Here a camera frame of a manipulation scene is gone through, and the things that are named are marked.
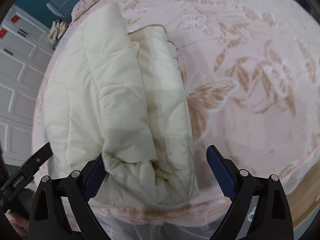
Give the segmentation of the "person's left hand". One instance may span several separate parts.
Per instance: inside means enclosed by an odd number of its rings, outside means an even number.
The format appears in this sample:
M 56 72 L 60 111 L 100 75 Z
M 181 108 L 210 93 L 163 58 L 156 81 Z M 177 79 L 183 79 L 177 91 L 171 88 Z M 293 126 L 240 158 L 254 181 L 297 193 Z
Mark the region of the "person's left hand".
M 28 213 L 30 213 L 32 210 L 34 197 L 35 191 L 32 189 L 24 189 L 18 197 L 18 199 L 21 201 L 22 206 Z M 14 211 L 9 211 L 6 214 L 6 217 L 15 231 L 22 237 L 22 239 L 28 239 L 28 218 L 25 219 Z

